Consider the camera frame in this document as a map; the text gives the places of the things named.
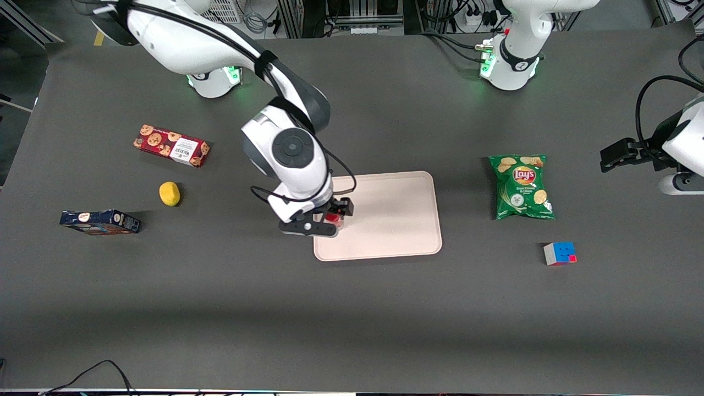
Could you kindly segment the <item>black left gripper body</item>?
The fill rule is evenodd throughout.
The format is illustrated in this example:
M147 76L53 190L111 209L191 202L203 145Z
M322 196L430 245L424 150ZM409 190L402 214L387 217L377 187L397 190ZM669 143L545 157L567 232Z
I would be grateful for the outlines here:
M650 137L644 141L630 143L630 148L635 153L632 164L652 163L654 169L668 169L669 155L662 149L664 139Z

